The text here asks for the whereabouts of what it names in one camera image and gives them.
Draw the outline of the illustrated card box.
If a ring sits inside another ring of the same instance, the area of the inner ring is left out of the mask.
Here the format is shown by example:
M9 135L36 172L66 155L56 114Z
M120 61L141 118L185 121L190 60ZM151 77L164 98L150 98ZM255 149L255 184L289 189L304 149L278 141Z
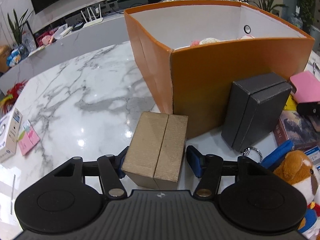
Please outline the illustrated card box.
M282 111L273 133L278 146L287 140L292 141L295 150L306 151L319 145L319 132L296 111Z

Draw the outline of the pink sticky note pack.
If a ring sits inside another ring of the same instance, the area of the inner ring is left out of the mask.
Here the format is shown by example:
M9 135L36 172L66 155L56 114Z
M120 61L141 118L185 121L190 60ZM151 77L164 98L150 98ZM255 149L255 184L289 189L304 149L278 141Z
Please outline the pink sticky note pack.
M23 156L27 155L40 141L40 137L35 132L30 121L23 123L23 131L18 137L18 146Z

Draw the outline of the white product box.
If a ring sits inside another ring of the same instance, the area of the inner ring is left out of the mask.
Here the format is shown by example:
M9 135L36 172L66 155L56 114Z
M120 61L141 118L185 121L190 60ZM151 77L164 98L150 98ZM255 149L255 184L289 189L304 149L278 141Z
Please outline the white product box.
M0 162L3 163L16 153L22 114L13 107L1 118Z

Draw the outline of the brown white plush dog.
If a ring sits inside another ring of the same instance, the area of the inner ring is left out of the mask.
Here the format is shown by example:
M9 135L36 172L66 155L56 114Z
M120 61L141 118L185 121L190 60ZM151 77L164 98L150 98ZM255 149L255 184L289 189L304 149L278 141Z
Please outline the brown white plush dog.
M307 239L319 239L319 171L302 151L287 153L275 175L299 190L306 199L307 211L298 231Z

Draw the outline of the golden vase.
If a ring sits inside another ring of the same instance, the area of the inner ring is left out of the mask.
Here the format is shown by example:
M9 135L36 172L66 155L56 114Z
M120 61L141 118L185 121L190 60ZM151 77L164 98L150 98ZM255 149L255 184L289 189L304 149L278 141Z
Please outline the golden vase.
M7 58L11 54L11 48L8 45L0 46L0 73L5 73L9 70Z

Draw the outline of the large orange storage box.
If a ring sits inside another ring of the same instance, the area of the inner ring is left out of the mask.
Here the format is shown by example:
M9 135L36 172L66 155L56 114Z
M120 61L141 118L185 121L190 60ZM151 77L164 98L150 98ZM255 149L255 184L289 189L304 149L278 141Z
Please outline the large orange storage box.
M224 122L233 81L302 72L314 39L241 2L181 0L126 9L135 62L159 110L188 116L187 137ZM191 47L205 38L220 42Z

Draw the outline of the cream crochet doll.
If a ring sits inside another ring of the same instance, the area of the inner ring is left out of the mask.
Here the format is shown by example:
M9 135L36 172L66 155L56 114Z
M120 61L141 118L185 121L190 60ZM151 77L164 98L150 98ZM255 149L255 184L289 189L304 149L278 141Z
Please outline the cream crochet doll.
M205 38L200 41L199 40L193 41L190 46L193 47L193 46L198 46L198 45L203 45L203 44L211 44L211 43L216 43L216 42L220 42L220 40L218 40L216 38L209 37L209 38Z

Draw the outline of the white wifi router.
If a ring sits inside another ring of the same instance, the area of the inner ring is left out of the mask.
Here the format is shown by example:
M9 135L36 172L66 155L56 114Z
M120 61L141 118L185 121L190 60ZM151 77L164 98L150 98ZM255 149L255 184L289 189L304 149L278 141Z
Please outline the white wifi router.
M86 18L83 11L80 11L83 19L85 20L84 28L93 26L95 24L101 23L103 21L103 16L101 13L101 6L98 5L98 7L95 9L95 12L93 12L93 9L91 7L87 8L87 14L89 19Z

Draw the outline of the thin metal rod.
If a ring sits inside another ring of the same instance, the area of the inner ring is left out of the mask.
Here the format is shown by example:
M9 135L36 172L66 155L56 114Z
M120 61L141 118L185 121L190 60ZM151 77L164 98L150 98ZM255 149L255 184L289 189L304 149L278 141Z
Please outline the thin metal rod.
M11 215L13 213L13 207L14 207L15 181L16 181L16 174L14 174L13 181L12 181L12 187L11 187L11 200L10 200L10 214Z

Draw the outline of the pink pouch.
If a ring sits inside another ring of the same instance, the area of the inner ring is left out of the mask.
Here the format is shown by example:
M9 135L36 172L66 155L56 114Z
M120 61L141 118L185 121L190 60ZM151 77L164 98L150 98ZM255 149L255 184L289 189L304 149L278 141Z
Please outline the pink pouch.
M301 72L290 77L295 88L291 94L297 103L319 102L319 80L309 71Z

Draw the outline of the metal nail clipper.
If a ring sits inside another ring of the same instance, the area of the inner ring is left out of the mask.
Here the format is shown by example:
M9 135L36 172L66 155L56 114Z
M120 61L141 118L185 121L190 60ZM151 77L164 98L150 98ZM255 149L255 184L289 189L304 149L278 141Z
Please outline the metal nail clipper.
M317 66L316 62L313 62L313 63L312 63L312 73L313 73L313 75L316 74L316 70L317 70L317 69L318 69L318 66Z

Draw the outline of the brown cardboard box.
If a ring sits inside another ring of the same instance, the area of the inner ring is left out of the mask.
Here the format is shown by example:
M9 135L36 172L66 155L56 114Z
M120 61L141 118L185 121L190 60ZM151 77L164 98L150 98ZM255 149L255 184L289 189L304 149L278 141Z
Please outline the brown cardboard box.
M143 112L121 170L137 186L176 190L181 173L188 117Z

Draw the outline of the dark grey gift box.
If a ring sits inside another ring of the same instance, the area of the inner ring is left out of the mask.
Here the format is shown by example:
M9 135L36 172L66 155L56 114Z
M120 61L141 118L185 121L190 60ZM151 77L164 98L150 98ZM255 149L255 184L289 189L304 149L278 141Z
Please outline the dark grey gift box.
M241 152L272 132L291 90L275 73L234 81L221 133L228 146Z

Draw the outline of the tall green plant in vase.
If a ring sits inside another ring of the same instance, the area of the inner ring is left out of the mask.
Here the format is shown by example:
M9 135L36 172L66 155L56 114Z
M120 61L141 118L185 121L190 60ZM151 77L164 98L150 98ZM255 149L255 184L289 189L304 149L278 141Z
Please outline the tall green plant in vase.
M13 15L14 15L14 20L12 21L10 18L10 15L7 14L7 19L8 19L8 23L11 29L11 32L14 36L14 39L16 41L17 44L17 48L20 49L21 45L23 44L22 42L22 34L23 34L23 29L24 26L27 24L29 17L31 16L31 14L33 13L28 12L29 10L27 9L20 18L17 17L16 11L15 9L13 9Z

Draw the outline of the red feather toy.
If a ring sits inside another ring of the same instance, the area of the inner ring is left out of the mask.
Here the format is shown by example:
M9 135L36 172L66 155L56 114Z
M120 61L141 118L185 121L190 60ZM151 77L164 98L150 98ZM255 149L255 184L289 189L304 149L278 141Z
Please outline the red feather toy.
M27 80L18 82L7 91L7 94L1 100L1 111L3 114L7 114L12 109L13 105L15 104L16 100L18 99L20 93L24 89L27 82Z

